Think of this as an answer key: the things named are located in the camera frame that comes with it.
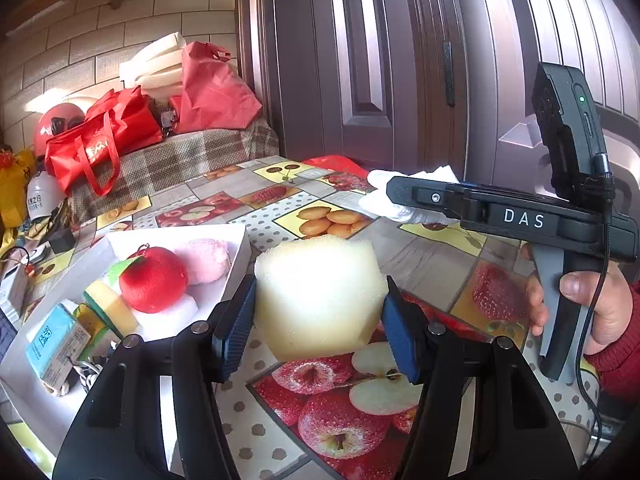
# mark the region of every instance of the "red helmet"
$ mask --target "red helmet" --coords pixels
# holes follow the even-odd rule
[[[47,141],[55,134],[66,132],[84,121],[84,112],[75,104],[60,103],[45,113],[33,132],[33,144],[36,157],[44,155],[47,149]]]

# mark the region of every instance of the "pink plush toy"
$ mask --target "pink plush toy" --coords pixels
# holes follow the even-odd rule
[[[186,247],[175,251],[187,268],[189,285],[215,282],[229,272],[231,262],[226,241],[212,238],[190,240]]]

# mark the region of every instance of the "white cloth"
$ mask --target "white cloth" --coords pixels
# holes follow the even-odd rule
[[[447,218],[443,213],[437,211],[429,211],[427,209],[416,209],[403,205],[394,204],[386,195],[386,184],[394,176],[407,176],[397,171],[373,170],[369,173],[367,180],[376,188],[369,194],[363,196],[360,201],[360,207],[378,216],[386,216],[390,220],[400,222],[401,224],[431,224],[439,223],[444,225],[455,224],[458,220]],[[429,180],[437,180],[440,182],[452,182],[457,184],[459,181],[456,175],[451,171],[450,166],[440,166],[431,173],[421,171],[413,175],[412,178],[426,178]]]

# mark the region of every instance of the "red sleeve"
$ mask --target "red sleeve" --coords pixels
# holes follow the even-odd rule
[[[625,333],[602,352],[585,356],[611,395],[635,404],[640,400],[640,282],[631,287],[634,307]]]

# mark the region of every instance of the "green leaf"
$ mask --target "green leaf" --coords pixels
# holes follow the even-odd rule
[[[116,280],[120,277],[120,275],[124,272],[124,270],[129,267],[133,262],[135,262],[138,258],[142,256],[136,256],[134,258],[129,258],[127,260],[122,260],[115,265],[112,265],[111,268],[107,272],[107,278],[109,280],[109,284],[113,285]]]

